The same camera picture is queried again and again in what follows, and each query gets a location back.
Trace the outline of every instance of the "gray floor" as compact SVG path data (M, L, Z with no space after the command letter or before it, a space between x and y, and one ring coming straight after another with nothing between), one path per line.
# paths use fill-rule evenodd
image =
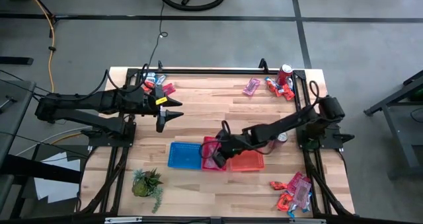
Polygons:
M158 15L160 0L43 0L55 13ZM207 0L193 0L201 3ZM304 17L423 17L422 0L299 0ZM0 0L1 11L39 13L31 1ZM293 16L291 0L225 0L210 11L183 13L168 6L164 15ZM147 62L158 33L157 21L61 21L53 77L60 93L87 93L110 66ZM323 69L329 93L338 97L346 118L342 131L356 135L346 144L348 180L356 213L364 217L423 222L423 182L391 182L386 172L402 165L382 114L362 113L423 69L423 24L305 23L311 65ZM163 38L153 61L165 66L271 67L290 63L303 68L294 22L164 21ZM30 56L30 67L0 68L50 88L47 71L48 25L44 20L0 19L0 54ZM43 139L77 124L49 125L34 116L32 103L20 134ZM31 143L17 139L15 154ZM72 211L71 202L34 202L26 216Z

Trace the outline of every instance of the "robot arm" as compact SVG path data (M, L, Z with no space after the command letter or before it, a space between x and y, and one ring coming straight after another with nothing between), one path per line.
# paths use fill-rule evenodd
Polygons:
M165 96L161 85L149 94L142 87L130 85L90 95L50 93L40 99L35 115L50 123L64 119L100 128L110 135L125 135L128 126L123 118L101 118L80 110L95 110L103 114L122 112L157 116L156 130L162 132L166 122L183 115L182 112L164 111L163 107L181 105L181 102Z
M320 114L315 112L314 106L319 105ZM243 151L257 150L265 147L269 141L290 129L306 125L308 139L318 139L325 134L325 129L335 123L339 123L345 113L336 98L326 96L319 98L316 103L308 105L299 112L291 114L272 124L259 124L244 128L242 134L232 135L229 127L223 128L216 138L220 140L221 147L213 154L213 160L219 167L223 167L227 161Z

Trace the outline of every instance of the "red plastic basket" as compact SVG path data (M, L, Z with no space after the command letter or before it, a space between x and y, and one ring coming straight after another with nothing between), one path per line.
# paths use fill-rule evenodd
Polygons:
M232 171L255 171L264 169L263 155L256 151L243 151L229 160Z
M214 137L204 137L204 142L207 141L215 141L216 138ZM205 145L203 145L202 148L202 154L203 157L210 157L213 153L213 151L217 148L220 147L220 143L218 142L210 142L207 143ZM226 165L222 168L219 168L213 161L213 158L209 158L209 159L203 159L201 161L201 169L202 170L217 170L217 171L226 171Z

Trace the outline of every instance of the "potted plant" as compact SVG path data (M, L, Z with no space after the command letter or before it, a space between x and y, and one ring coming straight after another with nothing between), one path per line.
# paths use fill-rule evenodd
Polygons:
M161 199L163 195L163 189L158 187L162 182L159 180L161 174L157 172L157 169L152 171L143 172L142 169L134 171L134 183L132 185L132 193L138 197L153 197L156 199L156 203L153 208L153 213L159 209L161 205Z

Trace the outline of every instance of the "black hose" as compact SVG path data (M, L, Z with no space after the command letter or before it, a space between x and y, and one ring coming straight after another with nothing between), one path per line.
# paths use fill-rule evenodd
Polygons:
M206 5L198 5L198 6L186 6L186 4L189 2L189 0L182 0L181 4L178 3L174 3L171 0L162 0L163 2L165 2L167 5L171 6L174 9L178 9L181 11L205 11L208 9L212 9L214 7L217 7L218 5L220 5L223 0L215 0L214 2L208 3Z

